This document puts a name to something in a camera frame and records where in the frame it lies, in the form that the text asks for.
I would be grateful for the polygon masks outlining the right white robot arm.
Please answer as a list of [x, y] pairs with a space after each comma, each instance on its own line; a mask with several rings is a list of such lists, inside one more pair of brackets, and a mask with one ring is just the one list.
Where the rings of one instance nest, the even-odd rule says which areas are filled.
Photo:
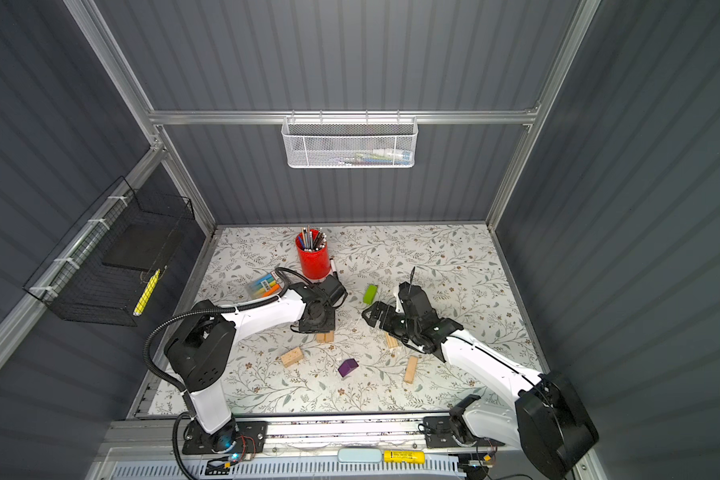
[[504, 403], [471, 394], [449, 412], [461, 444], [497, 440], [519, 448], [548, 479], [563, 479], [598, 442], [599, 433], [569, 378], [527, 368], [480, 341], [459, 322], [440, 316], [424, 290], [401, 283], [393, 305], [376, 301], [364, 321], [404, 346], [437, 357], [482, 382]]

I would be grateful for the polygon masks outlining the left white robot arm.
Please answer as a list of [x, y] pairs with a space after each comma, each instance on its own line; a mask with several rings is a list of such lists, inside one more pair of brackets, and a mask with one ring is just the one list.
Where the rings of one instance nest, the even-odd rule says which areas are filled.
[[329, 333], [346, 296], [344, 285], [330, 274], [321, 282], [295, 282], [278, 294], [241, 305], [199, 302], [179, 315], [179, 326], [163, 353], [190, 417], [209, 435], [231, 428], [233, 415], [221, 377], [236, 345], [281, 325], [293, 325], [301, 334]]

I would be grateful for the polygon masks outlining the ridged wood block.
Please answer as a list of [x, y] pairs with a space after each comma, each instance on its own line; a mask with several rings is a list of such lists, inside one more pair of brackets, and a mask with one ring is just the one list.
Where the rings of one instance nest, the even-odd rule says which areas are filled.
[[399, 341], [388, 333], [385, 334], [385, 339], [386, 344], [390, 349], [395, 349], [400, 346]]

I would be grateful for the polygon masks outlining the green block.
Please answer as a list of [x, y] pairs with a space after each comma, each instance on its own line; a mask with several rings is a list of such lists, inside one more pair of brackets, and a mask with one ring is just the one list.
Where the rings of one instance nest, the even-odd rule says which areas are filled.
[[372, 305], [375, 300], [377, 292], [378, 292], [378, 286], [375, 284], [369, 284], [364, 292], [363, 302], [366, 305]]

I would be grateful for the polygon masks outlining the purple block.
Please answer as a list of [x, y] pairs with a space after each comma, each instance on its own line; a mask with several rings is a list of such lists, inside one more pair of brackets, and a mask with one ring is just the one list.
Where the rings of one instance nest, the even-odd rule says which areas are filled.
[[358, 362], [354, 358], [349, 358], [341, 362], [337, 371], [342, 378], [346, 378], [358, 367]]

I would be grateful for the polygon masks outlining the red pen cup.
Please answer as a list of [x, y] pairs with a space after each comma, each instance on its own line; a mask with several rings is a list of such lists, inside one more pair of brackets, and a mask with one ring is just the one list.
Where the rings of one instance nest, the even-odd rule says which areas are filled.
[[297, 244], [298, 257], [301, 264], [302, 274], [312, 281], [321, 281], [331, 272], [330, 255], [326, 247], [318, 252], [306, 252], [301, 250]]

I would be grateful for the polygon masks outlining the colourful crayon box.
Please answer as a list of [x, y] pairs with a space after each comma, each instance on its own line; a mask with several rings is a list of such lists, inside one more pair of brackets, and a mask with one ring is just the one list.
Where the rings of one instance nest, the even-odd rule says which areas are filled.
[[248, 295], [254, 300], [276, 295], [282, 290], [282, 282], [274, 271], [251, 281], [246, 287]]

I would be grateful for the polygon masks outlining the pens in cup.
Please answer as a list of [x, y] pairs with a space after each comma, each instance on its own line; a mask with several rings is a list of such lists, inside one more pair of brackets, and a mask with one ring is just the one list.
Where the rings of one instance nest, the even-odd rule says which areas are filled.
[[296, 237], [297, 246], [306, 252], [318, 252], [327, 245], [325, 233], [321, 229], [313, 229], [310, 226], [301, 229]]

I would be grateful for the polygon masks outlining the markers in white basket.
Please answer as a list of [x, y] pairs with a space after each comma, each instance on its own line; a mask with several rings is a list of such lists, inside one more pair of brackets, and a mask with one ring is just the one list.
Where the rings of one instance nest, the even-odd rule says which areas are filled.
[[341, 165], [410, 167], [414, 164], [414, 153], [404, 149], [374, 149], [356, 151], [334, 158]]

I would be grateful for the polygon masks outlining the yellow marker in basket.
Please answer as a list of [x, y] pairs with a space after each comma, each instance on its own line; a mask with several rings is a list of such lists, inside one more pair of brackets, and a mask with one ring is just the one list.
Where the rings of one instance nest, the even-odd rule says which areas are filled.
[[161, 270], [157, 269], [154, 272], [154, 274], [147, 281], [147, 283], [144, 287], [144, 290], [142, 291], [142, 294], [139, 297], [139, 299], [133, 309], [132, 315], [134, 317], [139, 317], [144, 313], [146, 306], [147, 306], [147, 304], [148, 304], [148, 302], [160, 280], [160, 277], [161, 277]]

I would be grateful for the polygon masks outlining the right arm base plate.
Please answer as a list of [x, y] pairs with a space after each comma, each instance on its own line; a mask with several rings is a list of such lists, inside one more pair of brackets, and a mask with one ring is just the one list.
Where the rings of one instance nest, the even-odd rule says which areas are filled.
[[486, 447], [495, 449], [505, 443], [492, 438], [477, 438], [465, 426], [454, 426], [448, 415], [426, 416], [418, 424], [426, 446], [435, 448]]

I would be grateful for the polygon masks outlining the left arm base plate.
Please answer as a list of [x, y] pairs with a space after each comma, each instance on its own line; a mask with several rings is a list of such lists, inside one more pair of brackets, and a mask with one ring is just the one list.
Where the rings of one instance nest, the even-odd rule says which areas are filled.
[[269, 424], [264, 421], [231, 420], [215, 433], [207, 433], [192, 420], [182, 433], [182, 454], [258, 454], [263, 451]]

